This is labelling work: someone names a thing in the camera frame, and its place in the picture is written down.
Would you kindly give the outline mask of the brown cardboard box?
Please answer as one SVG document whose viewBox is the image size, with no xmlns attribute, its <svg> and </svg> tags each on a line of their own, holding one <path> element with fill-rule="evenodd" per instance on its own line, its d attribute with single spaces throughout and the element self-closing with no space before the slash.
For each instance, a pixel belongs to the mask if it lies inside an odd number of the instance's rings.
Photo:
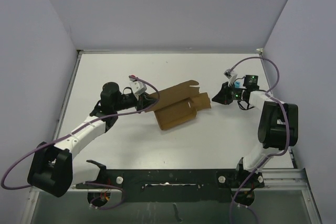
<svg viewBox="0 0 336 224">
<path fill-rule="evenodd" d="M 208 93 L 201 93 L 198 85 L 196 80 L 189 80 L 151 94 L 151 98 L 159 101 L 145 112 L 154 112 L 162 131 L 195 119 L 198 111 L 211 108 Z"/>
</svg>

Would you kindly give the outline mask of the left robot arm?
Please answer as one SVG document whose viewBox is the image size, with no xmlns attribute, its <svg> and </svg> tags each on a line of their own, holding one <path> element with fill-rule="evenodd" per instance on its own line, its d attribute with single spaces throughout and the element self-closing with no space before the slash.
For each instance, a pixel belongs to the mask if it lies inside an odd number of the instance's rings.
<svg viewBox="0 0 336 224">
<path fill-rule="evenodd" d="M 27 177 L 31 186 L 61 197 L 75 184 L 89 182 L 100 188 L 106 183 L 107 175 L 99 165 L 81 171 L 74 168 L 73 160 L 93 140 L 108 132 L 118 117 L 129 115 L 128 109 L 142 113 L 159 102 L 158 91 L 154 95 L 147 93 L 148 82 L 136 77 L 130 81 L 130 93 L 122 93 L 115 82 L 105 83 L 99 101 L 78 127 L 54 143 L 38 145 Z"/>
</svg>

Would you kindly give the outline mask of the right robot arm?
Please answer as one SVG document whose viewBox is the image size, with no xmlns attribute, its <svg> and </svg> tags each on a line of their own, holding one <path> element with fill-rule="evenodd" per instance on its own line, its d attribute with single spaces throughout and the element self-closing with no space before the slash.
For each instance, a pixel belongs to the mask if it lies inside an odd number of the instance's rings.
<svg viewBox="0 0 336 224">
<path fill-rule="evenodd" d="M 258 76 L 246 75 L 241 88 L 227 81 L 221 86 L 213 102 L 229 105 L 237 102 L 241 110 L 258 109 L 261 112 L 257 130 L 258 143 L 248 155 L 241 158 L 233 174 L 234 182 L 244 187 L 260 174 L 265 164 L 275 156 L 286 153 L 298 141 L 298 114 L 296 104 L 275 99 L 259 88 Z"/>
</svg>

